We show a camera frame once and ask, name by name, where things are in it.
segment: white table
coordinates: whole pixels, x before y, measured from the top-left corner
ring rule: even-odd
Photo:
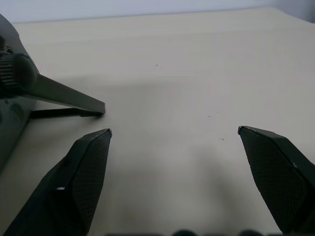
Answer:
[[[315,162],[312,24],[262,8],[15,27],[42,74],[107,114],[30,122],[0,176],[0,234],[74,141],[103,128],[113,138],[89,235],[279,231],[237,128],[284,135]]]

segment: table surface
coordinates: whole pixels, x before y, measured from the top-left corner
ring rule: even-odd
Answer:
[[[261,8],[15,27],[42,74],[107,114],[29,123],[0,175],[0,234],[74,141],[104,128],[113,138],[89,235],[279,232],[237,128],[286,136],[315,162],[312,24]]]

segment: white wall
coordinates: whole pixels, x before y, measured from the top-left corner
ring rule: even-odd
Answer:
[[[312,0],[2,0],[0,13],[12,23],[95,17],[218,11],[276,6],[304,20]]]

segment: beige tabletop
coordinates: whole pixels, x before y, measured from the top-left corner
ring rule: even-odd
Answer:
[[[315,162],[312,24],[261,8],[15,27],[42,74],[107,114],[30,122],[0,176],[0,234],[74,141],[103,128],[113,138],[89,235],[279,232],[237,128],[286,136]]]

